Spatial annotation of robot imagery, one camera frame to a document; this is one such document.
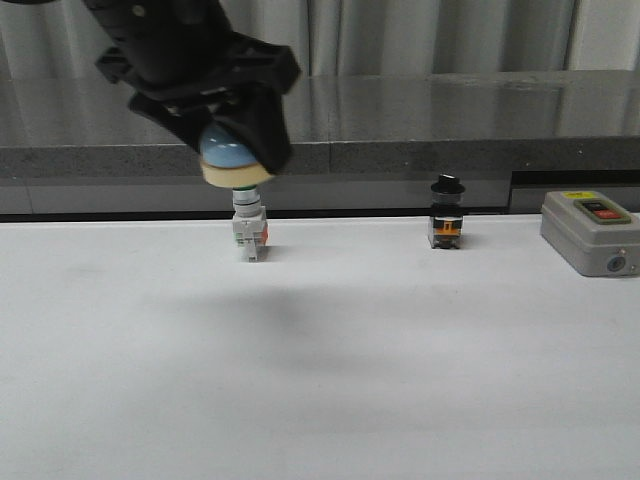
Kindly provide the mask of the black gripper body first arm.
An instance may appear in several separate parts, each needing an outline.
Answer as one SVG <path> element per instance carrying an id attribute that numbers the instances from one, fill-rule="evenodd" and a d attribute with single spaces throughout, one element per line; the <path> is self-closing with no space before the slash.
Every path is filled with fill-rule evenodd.
<path id="1" fill-rule="evenodd" d="M 160 102 L 264 87 L 289 92 L 301 74 L 290 47 L 233 30 L 218 1 L 86 1 L 113 42 L 96 61 L 111 83 Z"/>

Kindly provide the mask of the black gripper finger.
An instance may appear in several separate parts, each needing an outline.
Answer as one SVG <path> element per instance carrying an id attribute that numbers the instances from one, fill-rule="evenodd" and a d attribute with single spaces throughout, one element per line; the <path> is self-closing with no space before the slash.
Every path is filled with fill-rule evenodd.
<path id="1" fill-rule="evenodd" d="M 281 96 L 259 88 L 236 103 L 221 105 L 213 116 L 244 143 L 270 174 L 279 174 L 292 153 Z"/>
<path id="2" fill-rule="evenodd" d="M 131 97 L 128 108 L 170 132 L 197 154 L 200 153 L 201 135 L 212 122 L 212 117 L 207 110 L 200 109 L 174 115 L 163 104 L 141 93 Z"/>

